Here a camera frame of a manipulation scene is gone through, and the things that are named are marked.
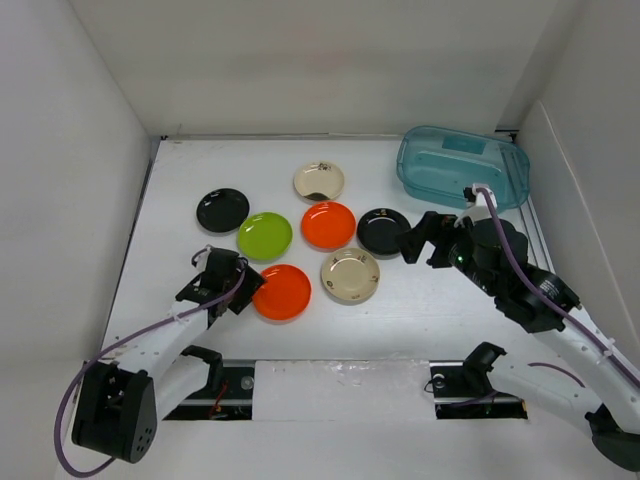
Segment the black plate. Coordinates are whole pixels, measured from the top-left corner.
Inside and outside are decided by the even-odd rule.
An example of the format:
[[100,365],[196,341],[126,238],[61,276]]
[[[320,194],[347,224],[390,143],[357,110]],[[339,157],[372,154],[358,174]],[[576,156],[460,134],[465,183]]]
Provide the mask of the black plate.
[[396,237],[411,228],[404,215],[389,208],[376,208],[366,212],[358,221],[356,235],[359,244],[378,256],[400,253]]
[[236,230],[246,220],[250,203],[246,195],[232,188],[220,188],[204,195],[196,207],[196,219],[212,233]]

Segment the orange plate front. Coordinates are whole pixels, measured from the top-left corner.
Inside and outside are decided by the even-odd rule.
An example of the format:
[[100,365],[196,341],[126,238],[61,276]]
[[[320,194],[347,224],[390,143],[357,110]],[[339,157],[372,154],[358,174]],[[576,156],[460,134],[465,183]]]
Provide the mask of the orange plate front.
[[305,311],[312,297],[312,286],[303,270],[278,264],[264,269],[261,275],[265,283],[253,296],[253,305],[262,317],[284,322]]

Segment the orange plate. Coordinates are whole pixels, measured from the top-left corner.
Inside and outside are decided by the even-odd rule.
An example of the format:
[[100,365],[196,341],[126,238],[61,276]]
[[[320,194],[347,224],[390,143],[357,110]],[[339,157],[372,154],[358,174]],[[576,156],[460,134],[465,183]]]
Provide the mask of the orange plate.
[[265,283],[253,296],[253,305],[262,317],[284,322],[305,311],[312,297],[312,286],[303,270],[278,264],[264,269],[261,275]]
[[351,241],[356,231],[356,219],[351,210],[341,203],[321,202],[303,214],[301,231],[311,246],[335,250]]

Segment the green plate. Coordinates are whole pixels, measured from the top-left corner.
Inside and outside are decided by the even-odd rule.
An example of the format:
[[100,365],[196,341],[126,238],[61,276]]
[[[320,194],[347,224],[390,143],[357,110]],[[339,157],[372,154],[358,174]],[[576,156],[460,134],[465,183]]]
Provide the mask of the green plate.
[[239,227],[237,246],[249,259],[270,262],[284,255],[293,240],[290,222],[275,212],[248,217]]

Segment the cream plate with characters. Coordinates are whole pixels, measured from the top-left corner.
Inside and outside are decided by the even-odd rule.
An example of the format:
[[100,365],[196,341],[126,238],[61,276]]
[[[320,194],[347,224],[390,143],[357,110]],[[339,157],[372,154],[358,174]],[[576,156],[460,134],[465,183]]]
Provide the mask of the cream plate with characters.
[[331,253],[321,266],[321,282],[335,299],[359,303],[377,290],[381,271],[377,260],[365,250],[342,248]]

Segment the cream plate dark smudge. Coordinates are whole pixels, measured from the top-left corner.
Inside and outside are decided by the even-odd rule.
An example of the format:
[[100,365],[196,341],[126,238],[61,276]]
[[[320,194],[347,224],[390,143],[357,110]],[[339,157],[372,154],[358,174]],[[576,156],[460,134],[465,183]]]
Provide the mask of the cream plate dark smudge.
[[331,162],[312,162],[301,166],[293,178],[299,196],[310,201],[337,199],[344,190],[346,177],[339,166]]

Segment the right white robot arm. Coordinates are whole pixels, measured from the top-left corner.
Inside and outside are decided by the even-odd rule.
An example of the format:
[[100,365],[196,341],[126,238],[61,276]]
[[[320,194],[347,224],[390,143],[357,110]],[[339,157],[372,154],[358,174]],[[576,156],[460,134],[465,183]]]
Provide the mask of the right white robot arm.
[[584,383],[519,364],[504,348],[483,342],[461,365],[468,390],[479,397],[500,392],[530,402],[585,433],[618,467],[638,472],[639,372],[595,327],[572,317],[578,296],[558,276],[529,263],[524,234],[490,216],[428,211],[398,235],[397,244],[408,264],[431,244],[430,267],[458,270],[507,319],[558,353]]

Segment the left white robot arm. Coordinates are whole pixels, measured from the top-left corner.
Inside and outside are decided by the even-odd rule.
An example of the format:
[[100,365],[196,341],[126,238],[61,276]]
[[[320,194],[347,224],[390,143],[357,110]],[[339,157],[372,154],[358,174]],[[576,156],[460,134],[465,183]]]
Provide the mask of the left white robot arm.
[[140,461],[158,423],[193,393],[225,384],[220,353],[196,344],[227,312],[240,314],[265,284],[239,253],[211,246],[192,259],[196,276],[175,296],[168,316],[104,348],[75,380],[80,395],[72,442],[109,461]]

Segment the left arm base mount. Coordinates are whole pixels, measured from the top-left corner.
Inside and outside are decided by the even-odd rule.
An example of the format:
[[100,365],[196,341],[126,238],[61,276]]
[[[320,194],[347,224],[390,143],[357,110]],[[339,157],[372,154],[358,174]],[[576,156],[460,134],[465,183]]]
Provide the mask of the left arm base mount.
[[255,363],[224,361],[221,379],[188,396],[165,420],[249,421],[254,391]]

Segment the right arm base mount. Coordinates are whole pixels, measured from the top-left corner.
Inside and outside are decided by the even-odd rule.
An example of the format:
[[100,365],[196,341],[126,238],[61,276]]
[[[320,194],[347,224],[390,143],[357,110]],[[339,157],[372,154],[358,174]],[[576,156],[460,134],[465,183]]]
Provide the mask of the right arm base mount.
[[472,387],[463,375],[462,361],[431,361],[431,378],[423,391],[434,402],[438,420],[527,420],[522,400],[488,387]]

